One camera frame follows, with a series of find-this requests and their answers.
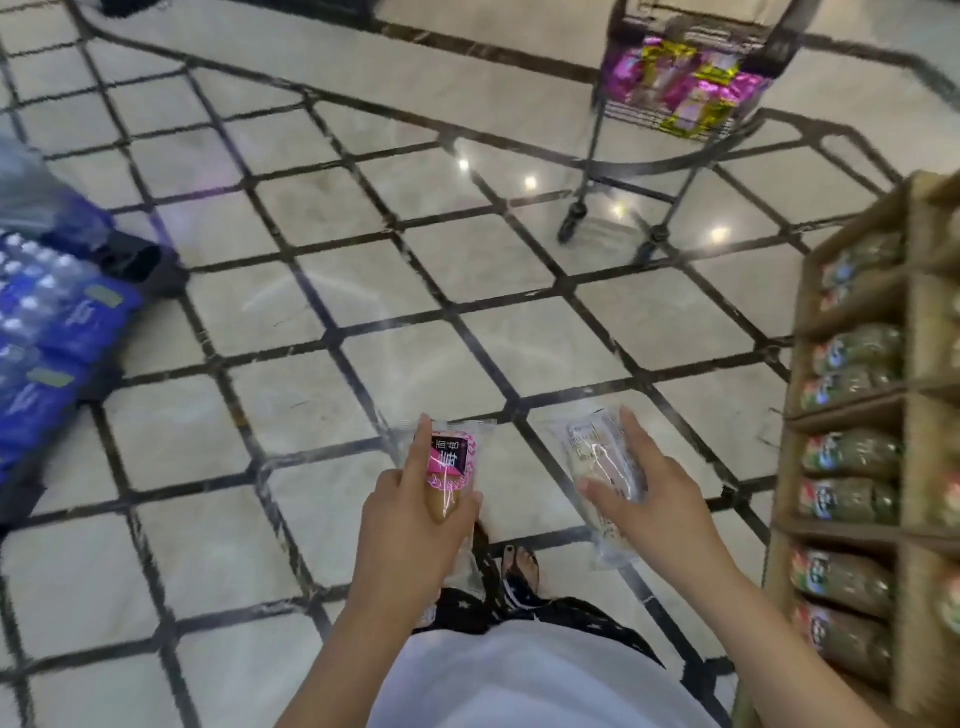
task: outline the yellow-green sticker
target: yellow-green sticker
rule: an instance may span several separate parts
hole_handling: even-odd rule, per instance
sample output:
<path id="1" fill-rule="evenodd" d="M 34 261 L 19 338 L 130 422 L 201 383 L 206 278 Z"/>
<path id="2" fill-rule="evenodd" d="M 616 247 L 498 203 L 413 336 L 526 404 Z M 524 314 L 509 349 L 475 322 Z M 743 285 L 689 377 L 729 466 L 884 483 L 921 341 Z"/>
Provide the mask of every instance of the yellow-green sticker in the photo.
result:
<path id="1" fill-rule="evenodd" d="M 100 283 L 88 285 L 84 293 L 89 299 L 99 301 L 103 305 L 108 305 L 110 308 L 116 308 L 123 302 L 123 296 L 116 291 L 111 291 L 104 285 L 100 285 Z"/>
<path id="2" fill-rule="evenodd" d="M 65 386 L 73 383 L 74 377 L 64 372 L 55 372 L 52 369 L 44 369 L 43 367 L 37 367 L 32 369 L 29 374 L 27 374 L 27 379 L 30 381 L 35 381 L 37 384 L 46 384 L 48 387 L 57 387 L 57 389 L 62 389 Z"/>

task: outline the hand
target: hand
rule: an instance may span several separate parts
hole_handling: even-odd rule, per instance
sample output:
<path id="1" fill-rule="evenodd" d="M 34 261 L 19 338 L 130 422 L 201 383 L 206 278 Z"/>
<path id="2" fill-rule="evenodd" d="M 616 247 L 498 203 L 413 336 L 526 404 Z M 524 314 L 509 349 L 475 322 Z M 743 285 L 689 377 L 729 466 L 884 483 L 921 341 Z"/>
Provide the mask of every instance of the hand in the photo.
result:
<path id="1" fill-rule="evenodd" d="M 647 476 L 647 497 L 631 503 L 599 480 L 585 479 L 577 490 L 613 521 L 640 557 L 687 599 L 705 581 L 715 583 L 736 564 L 713 523 L 699 486 L 683 466 L 666 457 L 636 416 L 620 410 L 627 446 Z"/>
<path id="2" fill-rule="evenodd" d="M 403 471 L 382 473 L 367 498 L 348 599 L 348 607 L 376 612 L 410 631 L 436 601 L 483 503 L 474 492 L 443 525 L 430 518 L 423 489 L 432 435 L 430 418 L 421 415 Z"/>

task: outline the forearm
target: forearm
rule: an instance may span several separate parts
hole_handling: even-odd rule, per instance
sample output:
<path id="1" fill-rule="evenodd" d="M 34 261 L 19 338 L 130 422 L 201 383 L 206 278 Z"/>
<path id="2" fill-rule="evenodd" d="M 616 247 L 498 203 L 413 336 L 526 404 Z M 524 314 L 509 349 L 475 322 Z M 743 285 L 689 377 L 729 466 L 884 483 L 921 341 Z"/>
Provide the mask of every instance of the forearm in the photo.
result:
<path id="1" fill-rule="evenodd" d="M 715 574 L 688 591 L 767 728 L 886 728 L 742 573 Z"/>
<path id="2" fill-rule="evenodd" d="M 276 728 L 362 728 L 411 630 L 348 603 Z"/>

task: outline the wooden display rack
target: wooden display rack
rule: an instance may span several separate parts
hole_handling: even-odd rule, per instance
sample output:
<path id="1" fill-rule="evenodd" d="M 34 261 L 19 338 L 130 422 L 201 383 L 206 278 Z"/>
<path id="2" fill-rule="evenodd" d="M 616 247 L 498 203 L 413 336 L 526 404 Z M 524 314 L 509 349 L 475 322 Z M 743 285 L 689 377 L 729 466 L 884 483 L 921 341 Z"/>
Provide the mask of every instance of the wooden display rack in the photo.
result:
<path id="1" fill-rule="evenodd" d="M 960 637 L 934 612 L 944 575 L 960 568 L 960 529 L 938 524 L 931 506 L 944 473 L 960 470 L 960 461 L 951 461 L 945 443 L 946 423 L 960 418 L 960 369 L 951 369 L 949 363 L 960 335 L 960 326 L 949 316 L 953 294 L 960 289 L 960 237 L 949 229 L 958 209 L 960 173 L 947 179 L 918 172 L 807 256 L 797 298 L 796 342 L 763 588 L 789 618 L 800 599 L 790 583 L 795 545 L 862 553 L 896 570 L 891 684 L 878 689 L 844 676 L 895 728 L 960 726 Z M 823 266 L 864 234 L 894 230 L 906 235 L 905 262 L 822 312 Z M 904 326 L 904 382 L 802 411 L 804 384 L 814 377 L 814 348 L 834 334 L 869 322 Z M 806 438 L 855 426 L 903 438 L 899 525 L 813 521 L 797 515 Z M 733 724 L 761 725 L 742 683 Z"/>

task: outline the person's right hand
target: person's right hand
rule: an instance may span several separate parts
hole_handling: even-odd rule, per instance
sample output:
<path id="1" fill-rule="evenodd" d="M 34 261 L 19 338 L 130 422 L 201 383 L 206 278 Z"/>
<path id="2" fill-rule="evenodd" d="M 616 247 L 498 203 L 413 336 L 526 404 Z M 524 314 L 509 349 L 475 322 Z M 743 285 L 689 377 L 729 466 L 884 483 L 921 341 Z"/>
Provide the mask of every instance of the person's right hand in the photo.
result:
<path id="1" fill-rule="evenodd" d="M 666 457 L 626 407 L 620 419 L 631 455 L 646 473 L 647 497 L 631 503 L 599 480 L 577 490 L 613 521 L 640 557 L 687 599 L 705 581 L 737 573 L 713 524 L 699 486 L 683 466 Z"/>

